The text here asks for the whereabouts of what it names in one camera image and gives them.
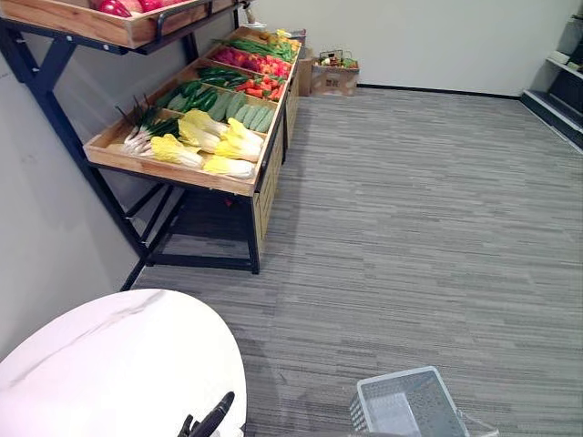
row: gray plastic basket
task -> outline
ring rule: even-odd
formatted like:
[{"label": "gray plastic basket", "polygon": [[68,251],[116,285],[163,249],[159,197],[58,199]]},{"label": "gray plastic basket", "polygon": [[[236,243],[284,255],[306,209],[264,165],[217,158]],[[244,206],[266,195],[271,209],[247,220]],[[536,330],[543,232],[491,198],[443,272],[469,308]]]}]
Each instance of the gray plastic basket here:
[{"label": "gray plastic basket", "polygon": [[[435,367],[422,367],[358,381],[350,405],[356,431],[403,437],[495,437],[496,428],[459,411]],[[482,430],[470,433],[464,420]]]}]

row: red apple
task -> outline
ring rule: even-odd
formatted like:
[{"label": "red apple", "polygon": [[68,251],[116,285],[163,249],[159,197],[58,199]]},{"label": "red apple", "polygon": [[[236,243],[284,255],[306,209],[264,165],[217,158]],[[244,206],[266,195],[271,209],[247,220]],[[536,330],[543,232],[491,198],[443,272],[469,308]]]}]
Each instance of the red apple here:
[{"label": "red apple", "polygon": [[118,0],[129,12],[144,12],[141,3],[138,0]]},{"label": "red apple", "polygon": [[103,0],[99,5],[99,11],[110,15],[123,16],[125,18],[131,17],[131,13],[118,0]]}]

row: red tomato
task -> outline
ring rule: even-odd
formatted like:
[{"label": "red tomato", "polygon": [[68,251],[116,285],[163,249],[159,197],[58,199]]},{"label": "red tomato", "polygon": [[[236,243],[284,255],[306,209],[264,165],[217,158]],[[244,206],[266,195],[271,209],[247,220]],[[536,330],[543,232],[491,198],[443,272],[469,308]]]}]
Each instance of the red tomato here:
[{"label": "red tomato", "polygon": [[162,0],[139,0],[139,2],[142,4],[144,12],[154,11],[164,7]]}]

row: marble tabletop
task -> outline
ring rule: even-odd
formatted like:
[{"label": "marble tabletop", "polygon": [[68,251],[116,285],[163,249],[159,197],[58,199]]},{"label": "marble tabletop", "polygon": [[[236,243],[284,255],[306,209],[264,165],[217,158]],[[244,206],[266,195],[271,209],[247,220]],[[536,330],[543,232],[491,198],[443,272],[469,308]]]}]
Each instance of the marble tabletop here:
[{"label": "marble tabletop", "polygon": [[2,437],[175,437],[228,391],[220,437],[241,436],[247,392],[237,342],[209,306],[169,290],[93,300],[0,362]]}]

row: striped carpet floor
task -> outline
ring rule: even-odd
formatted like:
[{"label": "striped carpet floor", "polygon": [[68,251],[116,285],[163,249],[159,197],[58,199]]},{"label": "striped carpet floor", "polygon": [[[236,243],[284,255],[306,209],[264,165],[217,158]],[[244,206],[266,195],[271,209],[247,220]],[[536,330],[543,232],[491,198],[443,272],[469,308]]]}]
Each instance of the striped carpet floor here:
[{"label": "striped carpet floor", "polygon": [[348,431],[358,380],[434,365],[504,436],[580,436],[582,158],[517,101],[303,98],[261,275],[155,266],[134,288],[227,321],[250,435]]}]

